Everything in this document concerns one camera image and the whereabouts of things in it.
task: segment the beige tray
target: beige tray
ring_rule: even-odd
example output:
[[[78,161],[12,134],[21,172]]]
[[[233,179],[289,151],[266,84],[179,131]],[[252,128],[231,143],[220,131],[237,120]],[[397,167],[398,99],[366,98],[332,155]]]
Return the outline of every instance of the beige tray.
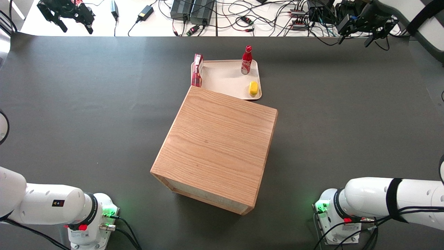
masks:
[[[241,64],[242,60],[203,61],[202,88],[243,100],[261,98],[262,89],[258,63],[255,60],[251,62],[251,70],[248,75],[241,73]],[[194,62],[191,64],[191,75],[193,70]],[[255,81],[259,85],[258,94],[253,97],[248,93],[251,81]]]

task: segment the coca-cola bottle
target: coca-cola bottle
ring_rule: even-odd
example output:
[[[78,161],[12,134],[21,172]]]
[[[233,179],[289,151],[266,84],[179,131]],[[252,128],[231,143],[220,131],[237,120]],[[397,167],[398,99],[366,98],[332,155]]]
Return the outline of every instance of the coca-cola bottle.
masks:
[[[242,67],[241,67],[242,74],[246,75],[246,74],[250,73],[252,60],[253,60],[253,56],[251,55],[251,46],[248,45],[245,48],[244,55],[242,56]]]

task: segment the yellow sponge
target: yellow sponge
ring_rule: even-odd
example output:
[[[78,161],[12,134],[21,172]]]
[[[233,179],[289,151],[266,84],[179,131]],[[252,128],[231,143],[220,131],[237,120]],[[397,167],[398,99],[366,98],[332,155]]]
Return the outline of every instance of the yellow sponge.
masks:
[[[250,95],[255,96],[258,94],[258,91],[259,91],[258,83],[255,81],[250,82],[250,86],[248,88],[248,92],[250,93]]]

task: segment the wood grain surface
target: wood grain surface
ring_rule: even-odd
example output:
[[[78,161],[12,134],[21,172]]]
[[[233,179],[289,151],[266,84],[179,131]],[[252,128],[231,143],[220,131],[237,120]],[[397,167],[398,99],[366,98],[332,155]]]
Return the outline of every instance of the wood grain surface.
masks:
[[[151,173],[253,208],[277,113],[191,86]]]

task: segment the white table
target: white table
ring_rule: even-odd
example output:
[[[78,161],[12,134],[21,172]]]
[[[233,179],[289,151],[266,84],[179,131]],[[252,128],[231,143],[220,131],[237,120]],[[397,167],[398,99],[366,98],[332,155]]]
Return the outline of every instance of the white table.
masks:
[[[85,27],[82,24],[76,23],[72,19],[63,19],[63,22],[66,24],[68,31],[63,33],[60,27],[56,26],[53,23],[47,22],[40,11],[38,10],[36,4],[39,0],[34,0],[34,4],[32,5],[27,19],[21,29],[21,32],[39,35],[39,36],[90,36],[90,34],[86,31]],[[94,3],[98,4],[101,0],[84,0],[85,3]],[[116,4],[119,8],[119,23],[116,29],[116,36],[127,36],[128,31],[131,26],[137,19],[137,15],[139,12],[146,6],[150,5],[154,2],[154,0],[115,0]],[[228,4],[233,3],[235,0],[218,0],[217,2],[217,12],[218,12],[218,27],[226,27],[229,26],[230,23],[234,23],[236,20],[235,16],[231,16],[228,19],[220,14],[229,14],[228,12]],[[256,0],[246,0],[247,2],[253,5],[259,5],[260,3]],[[94,32],[92,36],[113,36],[114,35],[114,27],[115,20],[111,15],[111,0],[104,0],[104,2],[99,6],[94,6],[92,4],[87,4],[88,7],[91,7],[93,12],[95,13],[95,21],[92,25]],[[170,16],[170,9],[167,5],[171,6],[173,0],[166,0],[165,2],[157,1],[154,5],[154,12],[151,16],[144,22],[139,22],[132,29],[130,35],[131,36],[174,36],[172,30],[172,20],[162,15],[160,11],[162,11],[165,15]],[[267,18],[269,20],[274,20],[278,9],[284,4],[266,4],[263,6],[259,6],[254,9],[255,13]],[[290,8],[294,8],[294,5],[289,5],[285,7],[286,11],[289,11]],[[245,10],[245,7],[235,5],[230,8],[232,12],[241,12]],[[307,4],[304,4],[304,10],[307,11]],[[277,24],[281,27],[287,25],[289,21],[289,13],[282,13],[278,20]],[[214,12],[211,18],[210,25],[216,24],[216,13]],[[185,32],[187,32],[194,25],[188,22],[185,26]],[[183,29],[182,21],[175,21],[174,27],[176,30],[181,33]],[[264,22],[258,20],[254,24],[255,36],[269,36],[273,27],[265,24]],[[335,28],[330,29],[330,32],[327,32],[325,28],[314,28],[312,29],[313,33],[316,36],[327,36],[331,33],[334,33],[337,36],[337,31]],[[282,28],[277,27],[273,32],[272,36],[277,36],[279,32],[281,32]],[[216,36],[216,28],[208,26],[205,28],[201,36]],[[236,31],[233,28],[219,28],[218,30],[219,36],[253,36],[252,32],[246,33],[241,31]],[[307,36],[307,31],[290,31],[287,36]]]

